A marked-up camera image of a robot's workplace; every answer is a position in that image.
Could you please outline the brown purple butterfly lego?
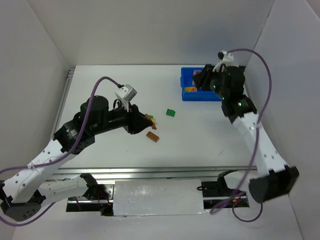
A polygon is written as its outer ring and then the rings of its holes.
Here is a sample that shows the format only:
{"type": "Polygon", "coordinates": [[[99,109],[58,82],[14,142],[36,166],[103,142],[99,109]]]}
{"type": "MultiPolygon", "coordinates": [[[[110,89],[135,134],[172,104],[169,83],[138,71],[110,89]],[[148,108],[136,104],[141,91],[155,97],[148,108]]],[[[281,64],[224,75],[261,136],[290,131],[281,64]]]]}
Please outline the brown purple butterfly lego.
{"type": "Polygon", "coordinates": [[[199,69],[195,69],[195,70],[193,71],[193,75],[200,74],[201,72],[202,72],[201,70],[199,70],[199,69]]]}

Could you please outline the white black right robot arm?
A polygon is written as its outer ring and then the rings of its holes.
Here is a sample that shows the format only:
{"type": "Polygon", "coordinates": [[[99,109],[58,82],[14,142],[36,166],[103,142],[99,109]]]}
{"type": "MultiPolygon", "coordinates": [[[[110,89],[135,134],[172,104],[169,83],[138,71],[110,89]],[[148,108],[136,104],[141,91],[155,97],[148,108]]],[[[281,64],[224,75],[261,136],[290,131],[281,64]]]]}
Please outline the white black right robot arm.
{"type": "Polygon", "coordinates": [[[222,64],[215,70],[213,65],[207,64],[192,80],[198,89],[212,91],[221,99],[224,116],[240,132],[253,154],[252,163],[259,175],[248,182],[253,199],[260,204],[289,194],[300,173],[281,157],[264,130],[260,113],[244,93],[243,69],[222,64]]]}

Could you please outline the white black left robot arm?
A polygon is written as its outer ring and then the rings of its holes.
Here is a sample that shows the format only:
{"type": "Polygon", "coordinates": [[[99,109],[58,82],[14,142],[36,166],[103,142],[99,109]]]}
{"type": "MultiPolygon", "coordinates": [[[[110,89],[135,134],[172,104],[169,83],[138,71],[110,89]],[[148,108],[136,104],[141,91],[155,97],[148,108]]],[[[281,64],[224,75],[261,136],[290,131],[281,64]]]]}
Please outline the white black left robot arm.
{"type": "Polygon", "coordinates": [[[90,173],[56,182],[48,179],[69,160],[95,143],[95,136],[124,128],[135,135],[151,127],[153,122],[133,104],[109,109],[103,96],[93,96],[80,106],[72,120],[66,122],[44,150],[13,177],[0,183],[1,210],[16,222],[25,222],[47,205],[72,197],[96,200],[108,198],[104,185],[90,173]]]}

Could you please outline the yellow butterfly lego brick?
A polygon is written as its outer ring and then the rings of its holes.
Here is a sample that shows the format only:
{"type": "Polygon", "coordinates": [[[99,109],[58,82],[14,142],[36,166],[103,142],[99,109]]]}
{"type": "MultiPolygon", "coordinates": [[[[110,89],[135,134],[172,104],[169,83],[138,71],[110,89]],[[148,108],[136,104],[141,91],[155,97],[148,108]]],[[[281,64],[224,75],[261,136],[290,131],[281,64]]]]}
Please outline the yellow butterfly lego brick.
{"type": "Polygon", "coordinates": [[[189,86],[184,88],[185,92],[197,92],[198,89],[195,86],[189,86]]]}

